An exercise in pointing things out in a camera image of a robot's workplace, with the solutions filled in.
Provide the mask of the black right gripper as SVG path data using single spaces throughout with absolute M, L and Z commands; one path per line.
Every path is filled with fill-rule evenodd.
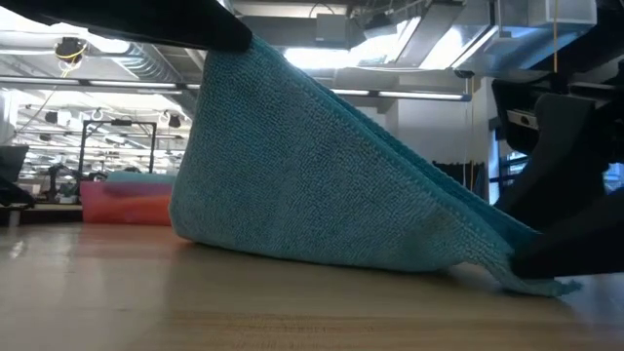
M 605 194 L 605 161 L 623 158 L 623 12 L 595 24 L 558 19 L 510 54 L 492 82 L 496 128 L 528 161 L 495 203 L 533 229 L 577 215 Z

